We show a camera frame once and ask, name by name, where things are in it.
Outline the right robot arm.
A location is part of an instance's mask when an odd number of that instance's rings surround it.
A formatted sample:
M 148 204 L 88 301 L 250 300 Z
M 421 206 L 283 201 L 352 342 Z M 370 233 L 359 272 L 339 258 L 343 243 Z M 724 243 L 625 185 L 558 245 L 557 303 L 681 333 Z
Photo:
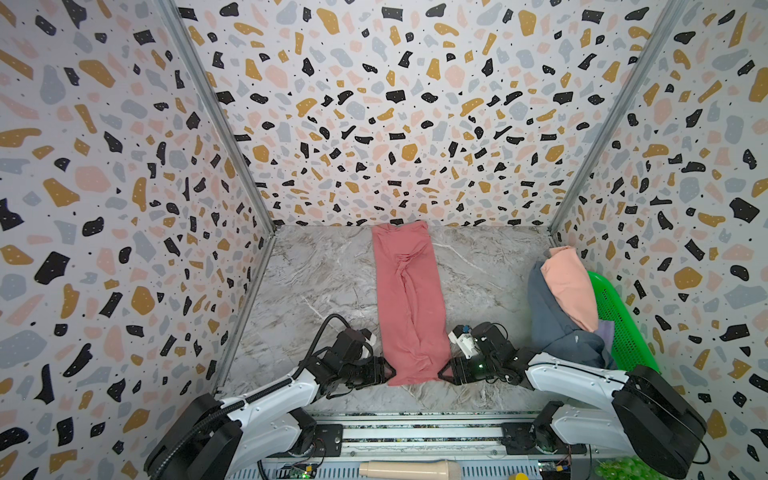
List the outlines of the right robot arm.
M 503 383 L 569 398 L 541 411 L 523 442 L 528 448 L 605 446 L 636 455 L 661 475 L 683 479 L 706 447 L 706 421 L 648 366 L 608 370 L 517 349 L 490 322 L 459 325 L 448 338 L 460 353 L 439 371 L 443 381 Z

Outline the red pink t-shirt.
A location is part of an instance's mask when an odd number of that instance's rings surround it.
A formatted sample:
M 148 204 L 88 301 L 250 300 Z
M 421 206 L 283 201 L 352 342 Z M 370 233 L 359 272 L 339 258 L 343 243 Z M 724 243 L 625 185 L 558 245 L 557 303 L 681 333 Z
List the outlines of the red pink t-shirt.
M 446 308 L 428 226 L 372 228 L 382 348 L 392 387 L 433 381 L 449 362 Z

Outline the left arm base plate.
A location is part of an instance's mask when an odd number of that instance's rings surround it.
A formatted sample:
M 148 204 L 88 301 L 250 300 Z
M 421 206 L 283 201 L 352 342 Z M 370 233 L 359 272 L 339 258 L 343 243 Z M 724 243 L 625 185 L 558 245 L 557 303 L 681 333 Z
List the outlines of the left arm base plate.
M 343 431 L 342 424 L 303 427 L 296 443 L 287 451 L 287 454 L 295 458 L 339 457 Z

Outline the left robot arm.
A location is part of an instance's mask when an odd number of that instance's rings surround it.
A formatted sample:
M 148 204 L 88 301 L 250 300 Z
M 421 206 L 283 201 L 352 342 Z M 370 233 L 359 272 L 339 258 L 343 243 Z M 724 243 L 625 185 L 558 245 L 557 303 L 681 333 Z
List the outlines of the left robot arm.
M 144 464 L 151 479 L 225 479 L 277 454 L 313 450 L 317 422 L 307 407 L 320 399 L 388 383 L 396 370 L 375 354 L 374 334 L 346 327 L 329 347 L 310 345 L 299 365 L 249 393 L 197 397 Z

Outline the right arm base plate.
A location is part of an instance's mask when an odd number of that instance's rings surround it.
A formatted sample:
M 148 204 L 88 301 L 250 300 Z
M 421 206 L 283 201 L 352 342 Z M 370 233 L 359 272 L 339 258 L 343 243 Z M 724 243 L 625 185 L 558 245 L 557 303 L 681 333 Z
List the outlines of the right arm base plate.
M 501 425 L 501 444 L 508 455 L 584 455 L 584 444 L 566 444 L 548 425 L 535 422 L 509 422 Z

